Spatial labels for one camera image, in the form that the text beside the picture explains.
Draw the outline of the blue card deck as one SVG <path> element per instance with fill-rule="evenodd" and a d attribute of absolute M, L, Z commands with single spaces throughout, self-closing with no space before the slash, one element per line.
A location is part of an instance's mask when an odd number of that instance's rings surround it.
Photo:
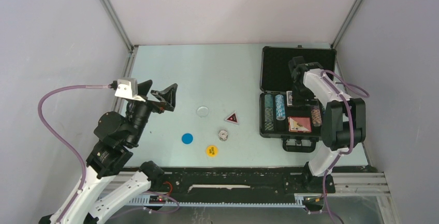
<path fill-rule="evenodd" d="M 293 97 L 293 92 L 292 91 L 287 91 L 286 92 L 286 101 L 287 101 L 287 106 L 288 107 L 292 107 L 293 106 L 294 97 Z"/>

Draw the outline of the clear round dealer button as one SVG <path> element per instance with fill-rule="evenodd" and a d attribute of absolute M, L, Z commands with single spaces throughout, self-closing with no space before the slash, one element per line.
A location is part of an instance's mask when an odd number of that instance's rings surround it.
<path fill-rule="evenodd" d="M 207 117 L 210 113 L 210 110 L 208 107 L 206 106 L 200 106 L 197 110 L 196 110 L 196 114 L 203 118 L 203 117 Z"/>

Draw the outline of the triangular all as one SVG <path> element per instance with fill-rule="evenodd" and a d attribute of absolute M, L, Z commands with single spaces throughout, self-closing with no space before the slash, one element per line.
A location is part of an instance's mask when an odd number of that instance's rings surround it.
<path fill-rule="evenodd" d="M 238 116 L 237 116 L 236 111 L 234 111 L 233 113 L 231 113 L 230 115 L 228 115 L 228 116 L 224 119 L 224 121 L 225 121 L 225 122 L 228 122 L 228 123 L 232 123 L 232 124 L 238 125 L 238 124 L 239 124 L 239 119 L 238 119 Z"/>

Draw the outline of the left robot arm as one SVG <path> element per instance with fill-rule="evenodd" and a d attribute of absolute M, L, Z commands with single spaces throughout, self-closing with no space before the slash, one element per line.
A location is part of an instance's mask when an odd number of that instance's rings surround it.
<path fill-rule="evenodd" d="M 150 115 L 175 109 L 178 85 L 156 91 L 152 84 L 152 80 L 138 83 L 134 78 L 122 78 L 104 85 L 127 101 L 125 114 L 110 111 L 101 116 L 94 130 L 98 140 L 88 157 L 83 159 L 74 151 L 81 166 L 79 181 L 62 206 L 40 223 L 105 223 L 132 198 L 162 188 L 163 169 L 146 161 L 121 186 L 102 196 L 133 156 Z"/>

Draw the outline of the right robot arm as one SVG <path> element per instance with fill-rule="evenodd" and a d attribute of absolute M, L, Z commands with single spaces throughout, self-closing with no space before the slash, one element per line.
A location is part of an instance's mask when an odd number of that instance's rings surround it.
<path fill-rule="evenodd" d="M 327 193 L 329 176 L 339 159 L 349 155 L 366 137 L 365 101 L 370 94 L 347 83 L 318 62 L 307 63 L 302 56 L 289 63 L 295 95 L 317 99 L 325 107 L 320 137 L 323 145 L 303 168 L 301 185 L 308 192 Z"/>

